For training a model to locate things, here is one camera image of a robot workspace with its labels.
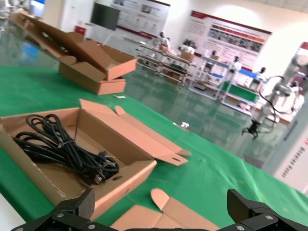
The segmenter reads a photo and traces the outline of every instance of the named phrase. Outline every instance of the cable tie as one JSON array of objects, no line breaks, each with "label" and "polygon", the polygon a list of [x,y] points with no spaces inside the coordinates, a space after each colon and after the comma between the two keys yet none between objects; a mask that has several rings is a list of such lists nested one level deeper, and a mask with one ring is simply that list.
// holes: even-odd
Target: cable tie
[{"label": "cable tie", "polygon": [[68,142],[65,142],[63,143],[62,139],[61,139],[61,142],[59,143],[58,147],[57,148],[63,148],[66,144],[68,143],[75,143],[75,141],[68,141]]}]

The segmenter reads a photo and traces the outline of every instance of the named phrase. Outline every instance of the green panel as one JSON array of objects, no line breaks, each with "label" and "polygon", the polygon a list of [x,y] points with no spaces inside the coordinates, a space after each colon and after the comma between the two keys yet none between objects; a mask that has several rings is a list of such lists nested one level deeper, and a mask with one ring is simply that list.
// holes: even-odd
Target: green panel
[{"label": "green panel", "polygon": [[[229,84],[230,84],[230,82],[224,82],[222,90],[226,91],[228,86],[229,86]],[[259,95],[258,94],[250,92],[250,91],[245,90],[243,88],[240,88],[240,87],[238,87],[236,85],[232,85],[230,87],[229,93],[234,94],[234,95],[236,95],[238,97],[241,97],[243,99],[252,101],[254,103],[256,103],[257,100],[259,99]]]}]

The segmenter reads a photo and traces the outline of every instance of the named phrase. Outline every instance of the red poster header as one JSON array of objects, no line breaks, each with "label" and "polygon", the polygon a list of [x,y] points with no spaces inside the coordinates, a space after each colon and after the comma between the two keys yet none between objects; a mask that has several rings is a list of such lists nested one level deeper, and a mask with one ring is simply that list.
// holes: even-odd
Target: red poster header
[{"label": "red poster header", "polygon": [[230,24],[233,24],[233,25],[242,26],[242,27],[247,28],[247,29],[262,32],[264,34],[268,34],[268,35],[272,34],[272,32],[270,32],[270,31],[262,30],[262,29],[255,28],[255,27],[252,27],[252,26],[246,26],[246,25],[243,25],[243,24],[240,24],[240,23],[235,23],[235,22],[223,19],[223,18],[218,18],[218,17],[211,16],[211,15],[208,15],[208,14],[205,14],[205,13],[197,12],[197,11],[192,11],[191,17],[200,18],[200,19],[213,18],[213,19],[225,22],[225,23],[230,23]]},{"label": "red poster header", "polygon": [[234,31],[234,30],[230,30],[230,29],[226,29],[226,28],[221,27],[221,26],[212,25],[212,27],[215,28],[215,29],[218,29],[218,30],[226,31],[226,32],[228,32],[230,34],[239,35],[239,36],[242,36],[242,37],[254,40],[254,41],[265,43],[264,39],[261,39],[261,38],[255,37],[255,36],[247,35],[247,34],[244,34],[244,33],[241,33],[241,32],[237,32],[237,31]]}]

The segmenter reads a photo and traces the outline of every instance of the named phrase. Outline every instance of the white pillar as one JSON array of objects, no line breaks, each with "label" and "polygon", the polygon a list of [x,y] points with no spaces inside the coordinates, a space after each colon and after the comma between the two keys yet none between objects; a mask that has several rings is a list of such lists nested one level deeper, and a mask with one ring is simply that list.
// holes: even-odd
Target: white pillar
[{"label": "white pillar", "polygon": [[43,21],[53,27],[60,28],[65,0],[46,0]]}]

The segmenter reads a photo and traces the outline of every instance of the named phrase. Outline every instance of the display board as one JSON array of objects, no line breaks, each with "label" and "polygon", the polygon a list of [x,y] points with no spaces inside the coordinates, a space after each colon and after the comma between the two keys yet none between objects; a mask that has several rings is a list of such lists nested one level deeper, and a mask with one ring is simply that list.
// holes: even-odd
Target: display board
[{"label": "display board", "polygon": [[243,68],[252,70],[272,33],[234,23],[208,14],[192,11],[184,40],[195,42],[196,53],[207,55],[217,51],[222,62],[241,57]]},{"label": "display board", "polygon": [[155,0],[113,0],[112,7],[121,11],[117,27],[152,39],[164,30],[170,5]]}]

